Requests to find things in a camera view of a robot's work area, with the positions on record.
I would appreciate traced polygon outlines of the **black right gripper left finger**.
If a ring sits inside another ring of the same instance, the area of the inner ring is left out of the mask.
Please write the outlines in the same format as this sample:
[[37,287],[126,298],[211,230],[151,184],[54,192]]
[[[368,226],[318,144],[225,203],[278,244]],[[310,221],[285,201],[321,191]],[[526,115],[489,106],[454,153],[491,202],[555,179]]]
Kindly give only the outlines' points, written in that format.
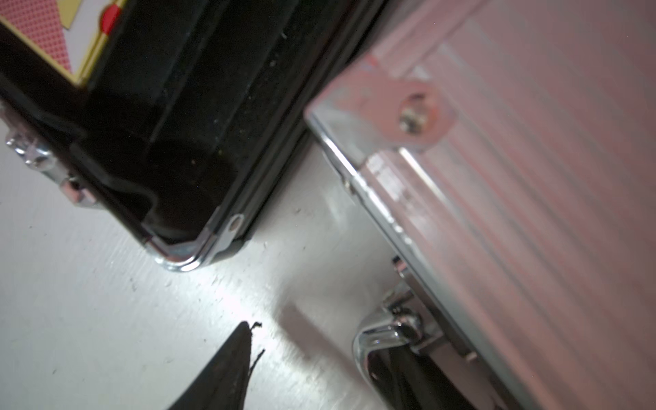
[[260,322],[239,323],[208,365],[169,407],[176,409],[243,410],[249,381],[264,352],[252,358],[253,331]]

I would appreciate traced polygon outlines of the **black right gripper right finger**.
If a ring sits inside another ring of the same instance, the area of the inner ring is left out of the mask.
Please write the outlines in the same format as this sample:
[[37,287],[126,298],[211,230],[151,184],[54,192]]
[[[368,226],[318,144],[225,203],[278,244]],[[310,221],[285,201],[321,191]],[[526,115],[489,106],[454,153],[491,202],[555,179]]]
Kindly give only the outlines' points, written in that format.
[[474,408],[432,360],[408,347],[370,353],[367,376],[391,409]]

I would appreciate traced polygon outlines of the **silver poker set case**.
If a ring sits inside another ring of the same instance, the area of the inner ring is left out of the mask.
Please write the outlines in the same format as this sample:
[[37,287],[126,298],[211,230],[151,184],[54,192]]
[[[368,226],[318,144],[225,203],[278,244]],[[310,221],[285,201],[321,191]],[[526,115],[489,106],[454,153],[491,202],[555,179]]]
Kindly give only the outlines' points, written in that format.
[[305,116],[523,407],[654,408],[654,2],[424,1]]

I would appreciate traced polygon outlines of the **black poker set case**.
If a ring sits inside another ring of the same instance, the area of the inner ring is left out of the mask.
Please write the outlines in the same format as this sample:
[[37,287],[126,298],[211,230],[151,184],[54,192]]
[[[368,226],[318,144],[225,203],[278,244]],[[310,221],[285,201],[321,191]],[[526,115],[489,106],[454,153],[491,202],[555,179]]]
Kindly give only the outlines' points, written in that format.
[[124,2],[82,86],[1,24],[5,143],[188,272],[249,238],[307,136],[305,107],[391,3]]

